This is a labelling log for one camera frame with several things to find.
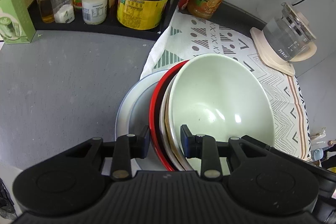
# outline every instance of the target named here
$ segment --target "stack of bowls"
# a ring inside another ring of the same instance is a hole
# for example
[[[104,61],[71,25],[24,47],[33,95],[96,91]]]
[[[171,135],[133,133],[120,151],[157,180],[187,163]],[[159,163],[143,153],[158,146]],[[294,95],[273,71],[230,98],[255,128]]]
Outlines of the stack of bowls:
[[[249,135],[274,145],[274,117],[265,91],[244,65],[224,55],[199,55],[140,80],[120,105],[115,137],[139,134],[149,125],[148,156],[132,163],[134,172],[200,172],[201,160],[184,156],[183,124],[193,135],[210,135],[216,141]],[[223,174],[229,174],[225,158],[221,165]]]

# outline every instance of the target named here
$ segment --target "electric kettle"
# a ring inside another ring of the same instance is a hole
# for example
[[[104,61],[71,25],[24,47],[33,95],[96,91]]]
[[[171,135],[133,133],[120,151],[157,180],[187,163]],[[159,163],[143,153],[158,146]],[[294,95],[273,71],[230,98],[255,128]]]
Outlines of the electric kettle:
[[[261,60],[276,70],[294,76],[290,62],[302,61],[317,50],[316,37],[308,27],[308,20],[288,3],[282,3],[281,15],[272,18],[262,31],[251,29],[251,36]]]

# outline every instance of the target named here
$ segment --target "red bowl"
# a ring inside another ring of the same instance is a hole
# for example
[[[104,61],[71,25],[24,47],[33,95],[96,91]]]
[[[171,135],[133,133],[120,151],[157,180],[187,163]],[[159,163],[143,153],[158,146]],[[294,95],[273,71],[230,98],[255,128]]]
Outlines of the red bowl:
[[[160,128],[159,128],[159,116],[160,116],[160,108],[163,100],[163,96],[165,91],[174,78],[174,76],[179,72],[179,70],[183,67],[188,60],[180,62],[173,66],[169,71],[167,71],[164,76],[157,83],[149,106],[149,128],[151,132],[152,143],[154,145],[154,150],[160,161],[164,165],[164,167],[168,171],[176,171],[176,167],[173,165],[171,160],[169,159],[166,150],[164,149],[162,139],[160,136]]]

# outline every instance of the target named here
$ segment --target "glass kettle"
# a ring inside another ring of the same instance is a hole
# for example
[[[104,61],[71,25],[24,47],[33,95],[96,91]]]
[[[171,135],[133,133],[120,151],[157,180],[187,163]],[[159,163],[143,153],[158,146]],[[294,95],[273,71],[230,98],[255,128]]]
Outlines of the glass kettle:
[[[301,12],[296,12],[290,4],[282,3],[279,17],[272,18],[263,29],[263,34],[284,61],[302,61],[316,52],[313,42],[316,37],[308,28],[308,20]]]

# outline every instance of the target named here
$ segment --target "patterned cloth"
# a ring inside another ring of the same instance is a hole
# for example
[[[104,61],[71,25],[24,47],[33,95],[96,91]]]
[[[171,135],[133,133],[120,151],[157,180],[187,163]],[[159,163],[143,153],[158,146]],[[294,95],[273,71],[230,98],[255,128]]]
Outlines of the patterned cloth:
[[[252,39],[224,26],[177,13],[169,28],[166,31],[170,35],[162,35],[165,38],[157,41],[162,44],[163,53],[154,50],[148,57],[146,65],[149,60],[153,63],[154,55],[161,56],[152,72],[169,69],[181,60],[205,53],[224,54],[238,60],[266,91],[274,113],[275,148],[303,160],[310,158],[306,105],[296,77],[264,65]]]

